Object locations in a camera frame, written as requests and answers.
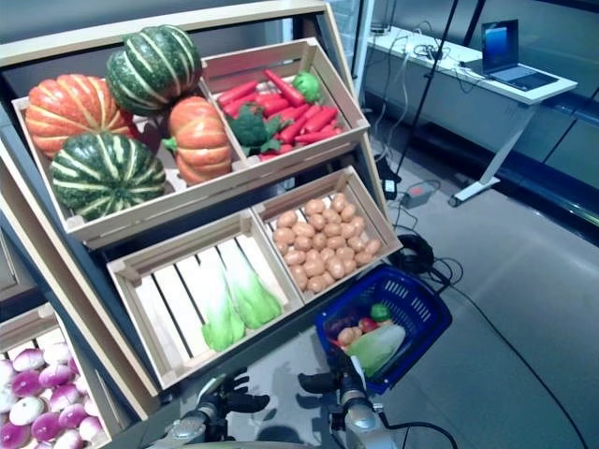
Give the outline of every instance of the green pepper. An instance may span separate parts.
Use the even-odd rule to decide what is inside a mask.
[[[391,313],[385,304],[377,302],[371,307],[371,318],[377,323],[380,323],[382,321],[390,320]]]

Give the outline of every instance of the potato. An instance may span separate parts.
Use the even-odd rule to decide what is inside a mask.
[[[335,251],[335,255],[342,260],[346,260],[346,259],[354,260],[354,256],[356,255],[356,252],[354,250],[352,250],[351,248],[349,248],[348,246],[343,246],[341,248],[337,248],[337,251]]]
[[[306,253],[306,261],[315,259],[322,259],[322,257],[320,257],[320,252],[318,250],[312,248],[312,250]]]
[[[306,286],[308,285],[308,276],[306,276],[306,272],[304,271],[303,267],[301,265],[294,265],[290,268],[290,270],[299,289],[305,290]]]
[[[306,271],[306,275],[309,278],[312,278],[313,276],[320,276],[325,272],[325,263],[322,259],[309,260],[303,264],[303,269]]]
[[[340,215],[341,215],[341,219],[344,222],[346,222],[346,223],[351,222],[352,219],[354,218],[354,216],[356,215],[356,206],[354,206],[353,204],[348,204],[347,206],[345,206],[343,208]]]
[[[277,227],[291,227],[295,223],[298,222],[298,215],[296,215],[294,210],[288,210],[287,212],[283,212],[277,218]]]
[[[344,194],[336,194],[333,197],[332,203],[330,204],[332,209],[335,210],[337,213],[340,213],[345,208],[346,205],[347,205],[347,201],[345,200]]]
[[[282,243],[286,243],[287,245],[290,245],[293,243],[293,240],[296,239],[296,233],[293,232],[288,227],[278,227],[274,230],[272,237],[274,238],[274,241],[276,241],[276,242],[280,241]]]
[[[345,239],[341,236],[331,237],[327,240],[327,247],[331,250],[336,250],[337,248],[342,248],[345,246]]]
[[[356,229],[350,223],[341,223],[341,236],[344,239],[354,237]]]
[[[308,251],[312,248],[312,239],[306,236],[297,236],[293,240],[293,247],[298,251]]]
[[[287,251],[289,251],[289,245],[287,245],[284,241],[276,241],[274,244],[276,245],[277,250],[279,250],[279,253],[282,255],[287,254]]]
[[[322,232],[319,232],[318,234],[314,234],[314,237],[312,237],[312,247],[315,250],[322,250],[323,248],[325,248],[327,246],[327,236],[325,236]]]
[[[337,256],[331,257],[327,261],[327,271],[330,273],[333,279],[341,279],[343,276],[345,276],[345,268],[343,268],[343,262]]]
[[[322,212],[322,216],[325,217],[327,223],[340,223],[341,216],[333,209],[326,209]]]
[[[337,341],[343,346],[349,346],[358,338],[358,334],[353,327],[346,327],[337,336]]]
[[[320,252],[320,257],[322,258],[323,262],[327,262],[331,257],[335,256],[335,252],[333,250],[331,250],[330,248],[324,248],[321,252]]]
[[[325,229],[323,229],[323,231],[325,233],[325,236],[331,238],[331,237],[335,237],[335,236],[340,236],[341,235],[341,226],[337,223],[329,223],[325,226]]]
[[[308,280],[308,290],[314,293],[320,293],[327,288],[327,283],[322,276],[313,276]]]
[[[325,271],[324,273],[322,273],[321,277],[325,281],[325,284],[327,285],[327,287],[330,285],[333,285],[335,283],[335,280],[333,279],[333,277],[330,275],[330,273],[328,271]]]
[[[366,242],[366,246],[364,247],[364,251],[366,253],[370,253],[375,255],[378,253],[378,250],[381,249],[381,240],[379,239],[370,239]]]
[[[325,202],[322,199],[311,199],[306,203],[306,215],[314,215],[315,213],[322,213],[325,209]]]
[[[291,230],[296,233],[296,236],[314,237],[316,233],[310,224],[304,222],[295,223],[291,226]]]
[[[373,255],[370,253],[366,253],[365,251],[362,251],[361,253],[356,254],[354,260],[356,261],[356,265],[358,265],[358,267],[362,267],[372,262]]]
[[[366,223],[364,222],[363,217],[354,217],[351,222],[349,222],[355,229],[355,236],[361,236],[362,232],[364,232],[364,228],[366,227]]]
[[[356,265],[356,261],[354,259],[342,259],[342,261],[343,261],[343,270],[345,272],[345,276],[353,273],[356,270],[356,268],[358,267]]]
[[[301,265],[306,261],[306,253],[304,251],[291,250],[284,257],[285,262],[291,265]]]
[[[364,242],[360,237],[354,236],[347,239],[347,245],[356,253],[364,250]]]
[[[308,223],[312,225],[312,227],[316,231],[322,231],[325,225],[327,224],[327,220],[319,213],[315,213],[314,215],[310,215],[308,217]]]

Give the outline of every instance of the wooden crate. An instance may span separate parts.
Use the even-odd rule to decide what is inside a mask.
[[[212,101],[222,92],[251,80],[260,82],[258,91],[273,91],[274,85],[264,75],[266,68],[288,81],[291,81],[300,70],[304,70],[311,72],[320,80],[323,104],[335,106],[339,110],[338,123],[344,130],[340,135],[305,145],[266,162],[261,162],[257,156],[250,156],[247,160],[255,176],[268,176],[333,148],[343,147],[345,152],[352,151],[369,127],[354,97],[313,37],[211,56],[202,59],[202,64],[204,71],[200,84],[205,83],[205,89],[209,92]],[[217,106],[217,109],[226,122],[220,107]],[[236,139],[233,144],[241,152],[241,145]]]
[[[96,435],[96,439],[86,447],[103,447],[128,426],[128,419],[124,418],[122,410],[111,397],[97,371],[90,365],[85,355],[79,352],[78,347],[73,345],[63,322],[51,305],[46,303],[0,324],[0,358],[12,359],[25,348],[38,347],[43,350],[51,344],[63,341],[68,345],[80,375],[88,384],[89,397],[99,410],[98,419],[104,429],[104,432]],[[50,398],[50,391],[46,390],[41,397]],[[36,444],[35,439],[32,439],[24,447],[33,448]]]
[[[282,313],[257,330],[246,329],[243,339],[222,352],[215,352],[207,346],[201,332],[210,301],[202,288],[207,274],[201,267],[222,264],[219,252],[226,245],[238,245],[263,283],[279,299]],[[201,369],[302,306],[261,224],[249,210],[114,260],[108,263],[108,269],[163,388]]]
[[[29,106],[29,99],[27,97],[18,98],[13,100],[12,104],[19,118],[27,145],[50,193],[52,204],[56,208],[63,228],[67,234],[83,241],[93,249],[237,195],[242,192],[240,186],[251,179],[244,170],[249,166],[247,159],[241,152],[233,148],[231,154],[233,171],[231,173],[187,187],[186,183],[179,177],[179,170],[174,157],[169,150],[160,144],[159,132],[155,123],[136,116],[134,121],[141,133],[140,139],[155,152],[156,157],[160,159],[165,167],[167,174],[165,194],[132,208],[86,222],[82,217],[75,215],[71,210],[62,206],[54,194],[50,174],[51,160],[37,150],[25,126],[25,111]],[[234,137],[231,131],[227,129],[226,132],[229,140],[233,141]]]
[[[279,215],[287,210],[294,210],[298,215],[298,220],[306,222],[306,215],[302,210],[306,202],[312,198],[323,198],[328,206],[332,197],[338,192],[344,193],[348,202],[356,206],[356,215],[364,218],[366,226],[361,237],[363,239],[380,239],[381,249],[370,264],[356,269],[353,273],[341,278],[319,294],[315,295],[310,291],[301,292],[294,282],[294,285],[299,294],[303,297],[304,302],[310,302],[317,297],[325,295],[330,289],[355,277],[361,271],[371,268],[381,258],[394,253],[402,246],[397,239],[395,232],[393,232],[391,224],[376,207],[374,200],[366,190],[358,173],[351,166],[302,185],[284,195],[276,196],[275,198],[264,201],[263,203],[254,206],[253,210],[258,219],[264,223],[268,240],[274,247],[272,233],[276,229],[276,220]],[[274,251],[276,252],[279,263],[285,267],[285,271],[289,277],[293,279],[291,271],[281,254],[276,249]]]

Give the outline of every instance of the pumpkin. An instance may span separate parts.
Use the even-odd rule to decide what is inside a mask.
[[[68,138],[50,173],[58,201],[85,220],[162,195],[166,178],[145,145],[110,133]]]
[[[188,185],[231,171],[231,146],[216,109],[201,96],[180,101],[168,117],[172,138],[163,144],[175,153],[179,174]]]
[[[106,83],[84,75],[41,81],[29,92],[25,125],[36,148],[50,158],[70,136],[110,131],[131,137],[135,132],[131,115],[119,109]]]
[[[156,115],[196,89],[202,69],[185,31],[172,25],[149,26],[123,41],[124,48],[107,61],[106,80],[124,109]]]

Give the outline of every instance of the desk leg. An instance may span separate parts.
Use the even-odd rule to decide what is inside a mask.
[[[495,156],[490,161],[489,165],[487,166],[487,169],[483,173],[483,176],[480,177],[480,180],[473,182],[465,189],[460,190],[452,197],[450,197],[447,202],[451,206],[455,208],[464,201],[472,198],[477,194],[480,194],[481,192],[484,192],[485,190],[489,189],[493,184],[499,182],[499,179],[495,178],[495,173],[497,173],[497,170],[502,165],[509,152],[511,152],[512,148],[514,148],[514,145],[516,145],[516,142],[522,135],[522,132],[524,132],[526,126],[528,126],[528,123],[531,121],[531,118],[536,113],[537,108],[538,105],[532,105],[526,108],[523,117],[518,122],[517,126],[514,129],[514,132],[507,140],[507,142],[504,145],[502,145],[502,148],[500,148],[499,151],[495,153]]]

